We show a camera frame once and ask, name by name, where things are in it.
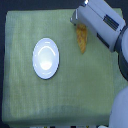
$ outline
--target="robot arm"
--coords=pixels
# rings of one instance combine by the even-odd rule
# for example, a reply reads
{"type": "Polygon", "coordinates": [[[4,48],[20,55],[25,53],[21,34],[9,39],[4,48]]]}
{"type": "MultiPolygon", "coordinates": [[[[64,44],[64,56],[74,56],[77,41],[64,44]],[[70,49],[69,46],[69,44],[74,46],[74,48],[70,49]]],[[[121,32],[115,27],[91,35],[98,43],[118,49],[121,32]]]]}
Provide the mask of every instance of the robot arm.
{"type": "Polygon", "coordinates": [[[119,54],[119,68],[128,80],[128,29],[104,0],[85,0],[73,13],[71,23],[82,23],[111,51],[119,54]]]}
{"type": "MultiPolygon", "coordinates": [[[[85,0],[73,13],[71,22],[85,24],[111,52],[118,53],[120,71],[128,81],[128,27],[124,19],[103,0],[85,0]]],[[[109,128],[128,128],[128,87],[113,103],[109,128]]]]}

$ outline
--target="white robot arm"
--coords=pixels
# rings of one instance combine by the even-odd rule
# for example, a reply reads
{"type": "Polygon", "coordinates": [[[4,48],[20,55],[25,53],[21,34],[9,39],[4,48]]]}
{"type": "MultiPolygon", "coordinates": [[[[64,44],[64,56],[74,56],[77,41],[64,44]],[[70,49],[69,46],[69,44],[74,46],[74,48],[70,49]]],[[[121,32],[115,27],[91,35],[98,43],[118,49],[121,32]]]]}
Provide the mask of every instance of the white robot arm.
{"type": "MultiPolygon", "coordinates": [[[[70,21],[74,25],[85,24],[111,52],[118,53],[120,71],[128,81],[128,27],[125,20],[104,0],[85,0],[70,21]]],[[[114,101],[109,128],[128,128],[128,87],[114,101]]]]}

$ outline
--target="white plate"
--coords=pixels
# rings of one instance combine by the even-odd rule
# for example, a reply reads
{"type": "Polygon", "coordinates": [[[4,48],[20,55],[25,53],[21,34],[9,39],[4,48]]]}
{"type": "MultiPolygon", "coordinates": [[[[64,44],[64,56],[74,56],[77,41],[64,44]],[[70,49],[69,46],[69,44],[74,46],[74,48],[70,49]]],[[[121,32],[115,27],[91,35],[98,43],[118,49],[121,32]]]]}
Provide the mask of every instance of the white plate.
{"type": "Polygon", "coordinates": [[[51,78],[59,65],[59,51],[53,40],[41,39],[33,51],[33,67],[42,79],[51,78]]]}

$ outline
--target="green textured tablecloth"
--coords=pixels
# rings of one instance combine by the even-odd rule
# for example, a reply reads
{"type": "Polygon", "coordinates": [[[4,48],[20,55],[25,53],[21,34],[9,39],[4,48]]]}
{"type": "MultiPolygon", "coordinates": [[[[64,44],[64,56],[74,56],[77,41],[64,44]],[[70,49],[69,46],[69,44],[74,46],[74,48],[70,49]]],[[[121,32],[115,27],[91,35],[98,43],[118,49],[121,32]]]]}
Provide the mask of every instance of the green textured tablecloth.
{"type": "Polygon", "coordinates": [[[117,54],[90,31],[81,54],[70,23],[73,11],[8,12],[2,118],[10,126],[108,124],[114,97],[127,83],[117,54]],[[58,71],[49,80],[32,66],[34,47],[44,37],[60,52],[58,71]]]}

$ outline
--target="green cloth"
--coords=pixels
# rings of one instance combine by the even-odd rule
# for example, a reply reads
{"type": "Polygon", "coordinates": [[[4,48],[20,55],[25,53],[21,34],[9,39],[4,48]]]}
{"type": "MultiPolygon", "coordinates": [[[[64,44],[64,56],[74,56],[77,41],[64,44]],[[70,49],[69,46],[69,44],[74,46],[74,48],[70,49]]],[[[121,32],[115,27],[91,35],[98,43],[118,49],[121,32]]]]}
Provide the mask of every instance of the green cloth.
{"type": "Polygon", "coordinates": [[[10,126],[108,124],[114,97],[127,82],[117,54],[90,31],[81,54],[70,23],[73,11],[8,12],[2,119],[10,126]],[[60,53],[59,68],[49,80],[39,78],[32,66],[34,47],[46,37],[60,53]]]}

